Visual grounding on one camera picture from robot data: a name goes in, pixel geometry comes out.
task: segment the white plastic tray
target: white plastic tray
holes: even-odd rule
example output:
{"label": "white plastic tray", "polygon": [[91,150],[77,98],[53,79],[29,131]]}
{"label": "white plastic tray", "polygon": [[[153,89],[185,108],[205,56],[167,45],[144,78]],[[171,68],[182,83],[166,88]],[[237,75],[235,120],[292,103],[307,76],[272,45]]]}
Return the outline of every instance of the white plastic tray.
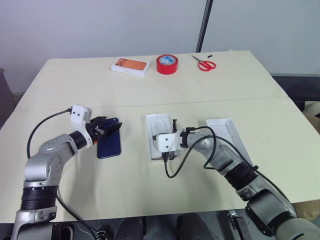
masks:
{"label": "white plastic tray", "polygon": [[245,159],[253,164],[231,118],[208,119],[206,120],[206,125],[212,128],[217,136],[231,142],[242,153]]}

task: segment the metal pole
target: metal pole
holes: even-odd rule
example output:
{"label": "metal pole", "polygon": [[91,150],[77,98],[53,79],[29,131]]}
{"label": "metal pole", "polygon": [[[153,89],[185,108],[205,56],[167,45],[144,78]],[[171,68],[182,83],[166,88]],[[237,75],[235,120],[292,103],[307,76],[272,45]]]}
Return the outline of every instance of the metal pole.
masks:
{"label": "metal pole", "polygon": [[196,44],[196,53],[201,52],[202,44],[204,43],[204,38],[207,30],[207,25],[210,17],[210,12],[211,12],[211,7],[212,3],[214,0],[206,0],[205,8],[204,8],[204,13],[203,13],[203,18],[202,18],[202,24],[200,28],[200,33],[198,37],[198,42]]}

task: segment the tape roll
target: tape roll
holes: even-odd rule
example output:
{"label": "tape roll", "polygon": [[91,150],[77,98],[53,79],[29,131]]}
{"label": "tape roll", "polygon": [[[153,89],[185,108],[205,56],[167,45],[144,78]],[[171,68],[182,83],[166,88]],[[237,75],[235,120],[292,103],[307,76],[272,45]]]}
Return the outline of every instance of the tape roll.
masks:
{"label": "tape roll", "polygon": [[178,69],[178,58],[170,54],[158,56],[156,70],[161,74],[174,74]]}

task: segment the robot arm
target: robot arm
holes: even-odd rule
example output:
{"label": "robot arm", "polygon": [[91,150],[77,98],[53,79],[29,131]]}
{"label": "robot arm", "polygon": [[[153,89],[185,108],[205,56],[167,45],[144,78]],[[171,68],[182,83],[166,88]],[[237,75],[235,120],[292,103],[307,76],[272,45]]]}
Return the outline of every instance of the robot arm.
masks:
{"label": "robot arm", "polygon": [[[76,120],[77,117],[71,115],[76,131],[46,141],[25,165],[21,207],[15,216],[11,240],[17,240],[18,237],[35,240],[35,234],[40,235],[39,239],[51,239],[53,228],[49,222],[56,217],[57,190],[66,162],[79,149],[94,144],[99,136],[108,137],[121,127],[121,123],[115,123],[104,128],[106,117],[90,120],[91,110],[83,106],[74,105],[71,110],[73,113],[79,117]],[[26,225],[29,225],[28,231],[23,230]],[[33,230],[30,236],[30,230],[37,227],[37,231]]]}
{"label": "robot arm", "polygon": [[[248,201],[246,212],[264,235],[275,235],[277,240],[311,240],[320,237],[320,229],[305,219],[297,218],[293,206],[283,193],[257,173],[256,168],[249,165],[223,138],[216,138],[215,153],[210,159],[215,136],[204,131],[192,132],[190,129],[195,128],[158,135],[158,149],[176,151],[180,147],[190,148],[198,141],[193,149],[209,160],[209,164],[226,178],[242,200]],[[172,144],[166,146],[168,140],[172,139]]]}

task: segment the orange phone box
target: orange phone box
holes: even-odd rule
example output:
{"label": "orange phone box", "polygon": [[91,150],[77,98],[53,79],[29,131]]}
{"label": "orange phone box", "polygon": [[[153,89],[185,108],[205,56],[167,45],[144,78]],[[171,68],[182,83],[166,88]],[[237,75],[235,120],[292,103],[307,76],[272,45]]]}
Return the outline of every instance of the orange phone box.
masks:
{"label": "orange phone box", "polygon": [[112,65],[111,70],[124,74],[144,77],[150,67],[150,62],[119,57]]}

